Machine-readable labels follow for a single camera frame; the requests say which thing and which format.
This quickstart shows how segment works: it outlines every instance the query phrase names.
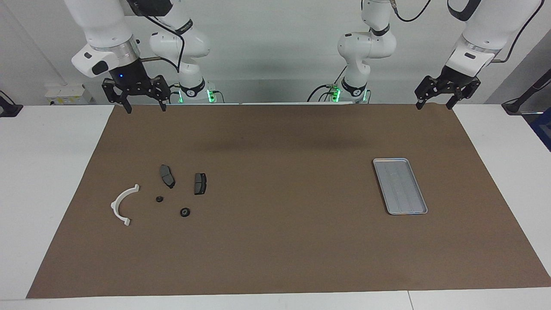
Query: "cable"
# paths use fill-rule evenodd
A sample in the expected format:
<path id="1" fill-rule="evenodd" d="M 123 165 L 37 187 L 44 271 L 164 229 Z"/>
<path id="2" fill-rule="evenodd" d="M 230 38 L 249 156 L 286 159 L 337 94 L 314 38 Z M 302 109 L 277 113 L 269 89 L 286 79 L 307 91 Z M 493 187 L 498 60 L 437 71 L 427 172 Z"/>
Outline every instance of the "cable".
<path id="1" fill-rule="evenodd" d="M 179 95 L 180 93 L 179 93 L 179 92 L 172 92 L 172 93 L 170 93 L 170 96 L 169 96 L 169 104 L 172 104 L 172 102 L 170 102 L 170 97 L 171 97 L 172 95 L 175 95 L 175 94 L 176 94 L 176 95 Z"/>
<path id="2" fill-rule="evenodd" d="M 322 88 L 331 88 L 330 85 L 320 85 L 318 86 L 316 89 L 314 89 L 314 91 L 310 94 L 310 96 L 308 97 L 308 100 L 306 102 L 310 102 L 310 99 L 312 99 L 312 97 L 314 96 L 315 93 L 317 93 L 318 90 L 322 89 Z"/>
<path id="3" fill-rule="evenodd" d="M 176 70 L 178 71 L 178 67 L 176 67 L 176 65 L 175 65 L 172 61 L 170 61 L 170 60 L 168 60 L 168 59 L 166 59 L 166 58 L 162 58 L 162 57 L 160 57 L 160 58 L 161 58 L 161 60 L 166 61 L 166 62 L 168 62 L 169 64 L 171 64 L 171 65 L 174 67 L 174 69 L 176 69 Z"/>
<path id="4" fill-rule="evenodd" d="M 220 94 L 222 96 L 222 103 L 226 103 L 226 100 L 224 99 L 224 94 L 219 90 L 213 90 L 213 94 Z"/>
<path id="5" fill-rule="evenodd" d="M 13 101 L 13 99 L 12 99 L 12 98 L 10 98 L 10 96 L 6 95 L 6 93 L 5 93 L 5 92 L 3 92 L 3 91 L 1 91 L 1 90 L 0 90 L 0 93 L 2 93 L 2 94 L 3 94 L 4 96 L 6 96 L 6 98 L 8 98 L 8 99 L 9 99 L 9 101 L 11 101 L 13 105 L 15 105 L 15 102 Z"/>
<path id="6" fill-rule="evenodd" d="M 327 96 L 329 96 L 331 94 L 332 94 L 331 92 L 323 93 L 323 94 L 321 94 L 320 98 L 317 101 L 321 102 L 321 97 L 323 97 L 323 95 L 325 95 L 325 99 L 323 100 L 323 102 L 326 102 L 327 101 Z"/>
<path id="7" fill-rule="evenodd" d="M 347 67 L 348 67 L 348 66 L 344 66 L 343 71 L 341 71 L 341 73 L 339 74 L 339 76 L 337 77 L 337 79 L 335 79 L 335 82 L 334 82 L 333 84 L 337 84 L 337 82 L 339 81 L 339 79 L 340 79 L 341 76 L 343 75 L 344 70 L 346 70 Z"/>
<path id="8" fill-rule="evenodd" d="M 539 10 L 542 8 L 543 6 L 543 3 L 545 2 L 545 0 L 542 0 L 542 2 L 539 4 L 539 7 L 536 9 L 536 11 L 534 12 L 534 14 L 532 14 L 532 16 L 530 16 L 530 18 L 526 21 L 526 23 L 524 24 L 524 26 L 522 26 L 522 28 L 520 29 L 520 31 L 518 32 L 516 38 L 515 38 L 515 41 L 513 41 L 513 44 L 511 45 L 511 48 L 509 49 L 509 53 L 507 54 L 507 57 L 505 57 L 504 60 L 501 60 L 501 59 L 494 59 L 491 61 L 491 63 L 505 63 L 507 62 L 507 60 L 509 60 L 509 58 L 511 57 L 511 54 L 513 53 L 513 49 L 515 48 L 515 45 L 518 41 L 518 39 L 520 38 L 520 35 L 522 34 L 522 32 L 524 31 L 524 29 L 526 28 L 526 26 L 528 26 L 528 24 L 532 21 L 532 19 L 536 16 L 536 14 L 538 14 Z"/>
<path id="9" fill-rule="evenodd" d="M 549 85 L 551 83 L 551 80 L 549 80 L 544 86 L 541 86 L 540 88 L 535 88 L 536 92 L 544 89 L 545 87 L 547 87 L 547 85 Z"/>
<path id="10" fill-rule="evenodd" d="M 180 73 L 180 64 L 182 63 L 182 55 L 183 55 L 183 48 L 186 46 L 186 40 L 183 39 L 183 37 L 181 35 L 179 35 L 178 33 L 176 33 L 175 31 L 173 31 L 172 29 L 168 28 L 168 27 L 165 27 L 165 25 L 161 24 L 160 22 L 154 20 L 153 18 L 151 18 L 150 16 L 147 16 L 145 14 L 142 13 L 142 15 L 147 18 L 150 22 L 152 22 L 153 24 L 163 28 L 164 30 L 174 34 L 175 36 L 177 36 L 178 38 L 180 38 L 180 40 L 182 40 L 182 48 L 180 49 L 180 56 L 178 57 L 178 66 L 176 67 L 176 72 L 177 73 Z"/>
<path id="11" fill-rule="evenodd" d="M 547 87 L 549 84 L 551 84 L 551 80 L 549 80 L 544 86 L 541 86 L 540 88 L 534 88 L 536 90 L 536 93 L 542 89 L 544 89 L 545 87 Z M 515 98 L 515 99 L 511 99 L 511 100 L 507 100 L 506 102 L 502 103 L 502 104 L 506 104 L 506 103 L 509 103 L 509 102 L 512 102 L 512 101 L 516 101 L 516 100 L 519 100 L 520 97 L 518 98 Z"/>
<path id="12" fill-rule="evenodd" d="M 405 23 L 409 23 L 409 22 L 412 22 L 416 19 L 418 19 L 426 10 L 426 8 L 429 6 L 430 2 L 432 0 L 428 0 L 425 4 L 425 6 L 423 7 L 423 9 L 421 10 L 421 12 L 419 12 L 419 14 L 417 14 L 416 17 L 412 18 L 412 19 L 403 19 L 400 14 L 398 13 L 398 7 L 396 6 L 396 1 L 391 1 L 391 3 L 393 2 L 393 5 L 392 5 L 392 8 L 394 9 L 394 13 L 396 14 L 396 17 L 398 17 L 399 20 L 405 22 Z"/>

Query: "silver tray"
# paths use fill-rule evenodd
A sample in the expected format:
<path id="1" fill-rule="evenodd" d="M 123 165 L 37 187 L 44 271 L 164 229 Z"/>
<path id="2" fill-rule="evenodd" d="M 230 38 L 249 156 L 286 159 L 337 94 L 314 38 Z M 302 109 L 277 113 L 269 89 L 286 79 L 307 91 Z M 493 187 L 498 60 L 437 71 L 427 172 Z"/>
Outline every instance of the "silver tray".
<path id="1" fill-rule="evenodd" d="M 425 214 L 425 200 L 405 158 L 373 160 L 388 213 L 392 215 Z"/>

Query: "black mount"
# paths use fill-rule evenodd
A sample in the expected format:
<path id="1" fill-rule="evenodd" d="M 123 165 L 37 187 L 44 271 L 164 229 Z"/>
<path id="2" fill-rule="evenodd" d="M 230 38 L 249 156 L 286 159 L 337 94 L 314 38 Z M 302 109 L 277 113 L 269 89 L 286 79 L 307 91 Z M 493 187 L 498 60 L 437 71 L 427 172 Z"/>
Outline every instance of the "black mount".
<path id="1" fill-rule="evenodd" d="M 184 87 L 184 86 L 180 86 L 180 89 L 186 93 L 186 95 L 188 97 L 196 97 L 200 91 L 202 91 L 205 86 L 207 85 L 207 83 L 205 82 L 205 79 L 203 79 L 203 81 L 201 81 L 201 83 L 195 87 L 192 87 L 192 88 L 187 88 L 187 87 Z"/>
<path id="2" fill-rule="evenodd" d="M 448 10 L 450 11 L 451 15 L 462 22 L 466 22 L 474 14 L 474 11 L 477 10 L 481 0 L 469 0 L 469 2 L 467 2 L 467 4 L 465 5 L 465 8 L 463 8 L 463 11 L 461 12 L 458 12 L 450 7 L 450 0 L 448 0 L 447 2 L 448 2 Z"/>
<path id="3" fill-rule="evenodd" d="M 140 60 L 109 71 L 112 78 L 105 78 L 101 87 L 107 99 L 111 103 L 121 104 L 126 112 L 132 112 L 132 106 L 128 102 L 128 96 L 146 95 L 159 102 L 161 109 L 166 111 L 163 101 L 170 97 L 170 87 L 163 76 L 149 78 Z"/>
<path id="4" fill-rule="evenodd" d="M 126 0 L 137 16 L 166 16 L 172 9 L 170 0 Z"/>
<path id="5" fill-rule="evenodd" d="M 546 86 L 551 80 L 551 69 L 549 69 L 541 78 L 534 83 L 527 91 L 525 91 L 522 96 L 520 96 L 513 103 L 503 103 L 501 106 L 505 109 L 505 112 L 509 115 L 521 115 L 519 112 L 520 107 L 526 100 L 528 100 L 532 95 L 540 91 L 543 87 Z"/>
<path id="6" fill-rule="evenodd" d="M 479 86 L 480 80 L 477 77 L 469 77 L 451 68 L 444 67 L 439 77 L 426 76 L 415 89 L 417 109 L 422 109 L 430 98 L 440 94 L 453 94 L 446 103 L 446 107 L 451 110 L 458 101 L 472 97 Z"/>
<path id="7" fill-rule="evenodd" d="M 0 97 L 0 106 L 3 109 L 2 113 L 0 113 L 0 117 L 16 117 L 23 108 L 23 105 L 10 104 L 2 97 Z"/>
<path id="8" fill-rule="evenodd" d="M 344 80 L 344 78 L 342 79 L 341 85 L 342 85 L 343 89 L 346 90 L 352 97 L 358 97 L 359 95 L 361 95 L 364 92 L 365 88 L 368 86 L 368 84 L 366 83 L 362 87 L 354 87 L 354 86 L 348 84 Z"/>

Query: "robotic arm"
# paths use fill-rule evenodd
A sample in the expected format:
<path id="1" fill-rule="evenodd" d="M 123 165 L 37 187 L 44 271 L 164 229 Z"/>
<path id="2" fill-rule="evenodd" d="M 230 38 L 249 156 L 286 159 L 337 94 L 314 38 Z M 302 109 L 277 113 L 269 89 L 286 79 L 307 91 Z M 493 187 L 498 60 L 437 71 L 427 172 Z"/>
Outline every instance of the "robotic arm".
<path id="1" fill-rule="evenodd" d="M 396 50 L 396 37 L 388 23 L 391 13 L 390 0 L 366 1 L 361 18 L 370 27 L 369 32 L 347 33 L 339 40 L 339 54 L 347 62 L 340 81 L 343 101 L 362 101 L 371 73 L 368 59 L 390 57 Z"/>
<path id="2" fill-rule="evenodd" d="M 125 23 L 118 0 L 64 0 L 77 24 L 84 30 L 87 44 L 73 58 L 73 65 L 88 77 L 109 71 L 111 78 L 102 84 L 109 102 L 123 105 L 128 113 L 132 107 L 129 95 L 146 95 L 166 110 L 165 100 L 171 90 L 163 76 L 149 78 L 142 64 L 132 31 Z M 207 97 L 206 82 L 199 66 L 191 57 L 206 56 L 209 41 L 194 30 L 193 21 L 177 0 L 128 0 L 136 15 L 155 18 L 167 29 L 152 35 L 153 51 L 172 63 L 179 63 L 180 88 L 191 99 Z M 180 57 L 186 40 L 186 49 Z"/>
<path id="3" fill-rule="evenodd" d="M 193 26 L 193 20 L 187 15 L 181 1 L 177 0 L 127 0 L 138 16 L 155 17 L 166 29 L 153 33 L 149 44 L 153 52 L 162 58 L 177 64 L 179 87 L 188 100 L 209 99 L 209 85 L 201 74 L 199 65 L 193 58 L 207 56 L 210 53 L 210 41 L 207 36 Z"/>
<path id="4" fill-rule="evenodd" d="M 489 65 L 534 13 L 541 0 L 448 0 L 448 9 L 466 28 L 440 76 L 426 76 L 415 90 L 417 108 L 440 94 L 453 94 L 446 106 L 452 109 L 469 99 L 480 86 L 478 73 Z"/>

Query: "black rubber grommet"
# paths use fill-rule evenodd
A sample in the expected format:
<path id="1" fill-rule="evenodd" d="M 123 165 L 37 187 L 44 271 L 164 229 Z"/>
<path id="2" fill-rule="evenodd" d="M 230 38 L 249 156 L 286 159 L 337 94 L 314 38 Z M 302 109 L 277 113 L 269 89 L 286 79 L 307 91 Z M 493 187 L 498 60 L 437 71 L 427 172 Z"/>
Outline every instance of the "black rubber grommet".
<path id="1" fill-rule="evenodd" d="M 191 213 L 191 210 L 189 208 L 183 208 L 182 210 L 180 210 L 180 215 L 182 217 L 188 217 Z"/>

